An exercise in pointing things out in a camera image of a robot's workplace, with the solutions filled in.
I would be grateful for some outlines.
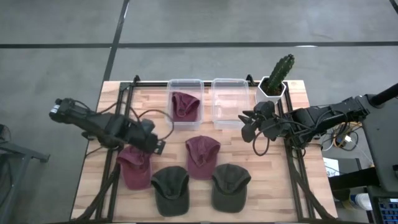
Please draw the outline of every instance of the wooden tabletop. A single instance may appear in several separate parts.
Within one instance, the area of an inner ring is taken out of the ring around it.
[[[104,82],[97,110],[103,110],[116,102],[120,82]],[[308,107],[309,102],[302,80],[288,81],[293,108]],[[250,87],[250,105],[255,106],[256,88]],[[148,109],[165,110],[167,103],[166,87],[135,88],[132,106],[141,114]],[[285,147],[282,138],[271,142],[265,156],[256,156],[251,143],[241,138],[240,130],[214,130],[211,121],[211,88],[205,87],[205,117],[199,130],[175,131],[168,139],[161,156],[152,156],[154,172],[168,166],[185,167],[187,150],[185,141],[195,136],[205,135],[221,143],[218,164],[232,163],[246,168],[252,179],[248,184],[248,198],[244,209],[239,213],[218,212],[211,206],[211,181],[190,179],[190,209],[188,213],[177,217],[161,216],[155,205],[154,189],[129,190],[122,178],[119,180],[118,196],[114,209],[114,222],[291,222],[297,221],[292,187]],[[144,116],[153,120],[158,136],[165,136],[169,126],[164,115],[148,113]],[[91,142],[90,152],[100,145]],[[265,137],[259,137],[256,147],[264,149]],[[103,175],[106,150],[92,153],[83,165],[81,179],[73,206],[72,218],[78,217],[98,193]],[[318,146],[307,147],[304,158],[310,188],[316,198],[333,216],[337,212],[331,194],[321,150]],[[103,214],[107,214],[110,190],[105,198]],[[305,199],[300,191],[302,207],[306,213]]]

